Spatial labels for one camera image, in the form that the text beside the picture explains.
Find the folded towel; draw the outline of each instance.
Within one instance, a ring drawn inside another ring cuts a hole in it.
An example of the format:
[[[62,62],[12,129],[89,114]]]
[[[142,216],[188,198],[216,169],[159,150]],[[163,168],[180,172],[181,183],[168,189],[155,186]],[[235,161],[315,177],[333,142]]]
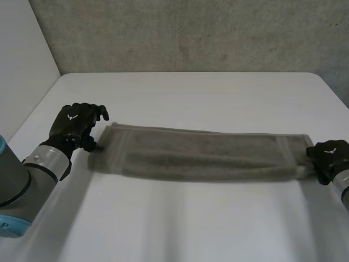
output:
[[[171,128],[107,126],[89,168],[179,181],[289,180],[314,176],[307,135],[229,134]]]

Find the white logo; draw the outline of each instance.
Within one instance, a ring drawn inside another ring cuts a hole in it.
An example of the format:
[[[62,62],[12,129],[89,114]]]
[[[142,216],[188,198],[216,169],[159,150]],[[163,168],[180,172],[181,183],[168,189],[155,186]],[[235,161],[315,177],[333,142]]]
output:
[[[337,150],[337,148],[333,149],[332,151],[324,151],[325,153],[331,153],[334,154],[334,152]]]
[[[75,118],[75,117],[77,117],[78,115],[76,115],[76,116],[69,116],[69,115],[67,115],[67,117],[69,118],[69,120],[71,121],[73,118]]]

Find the white wall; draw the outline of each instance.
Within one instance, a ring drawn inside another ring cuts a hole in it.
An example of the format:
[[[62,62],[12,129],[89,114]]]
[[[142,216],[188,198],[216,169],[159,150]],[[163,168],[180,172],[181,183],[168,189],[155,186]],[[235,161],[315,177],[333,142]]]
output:
[[[7,142],[59,77],[28,0],[0,0],[0,135]]]

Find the black glove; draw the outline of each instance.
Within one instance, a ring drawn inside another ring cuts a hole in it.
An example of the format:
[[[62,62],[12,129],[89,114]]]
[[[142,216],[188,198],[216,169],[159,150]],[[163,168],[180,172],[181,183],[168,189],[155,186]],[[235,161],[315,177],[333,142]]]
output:
[[[50,145],[61,150],[69,159],[73,151],[79,147],[92,152],[97,144],[90,133],[96,121],[100,121],[101,115],[104,120],[109,120],[108,112],[103,105],[87,103],[65,105],[51,127],[50,138],[42,145]]]
[[[338,173],[349,169],[349,144],[344,140],[317,143],[306,149],[306,155],[311,158],[321,184],[329,184]]]

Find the white table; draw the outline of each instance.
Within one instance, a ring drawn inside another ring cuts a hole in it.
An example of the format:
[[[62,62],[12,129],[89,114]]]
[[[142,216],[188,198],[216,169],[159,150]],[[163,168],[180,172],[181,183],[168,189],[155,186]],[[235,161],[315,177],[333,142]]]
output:
[[[349,141],[349,111],[309,73],[96,73],[61,77],[9,145],[20,158],[60,108],[104,104],[107,124],[230,133],[309,134]],[[0,239],[1,261],[348,261],[349,214],[316,181],[164,182],[94,174],[73,156],[20,239]]]

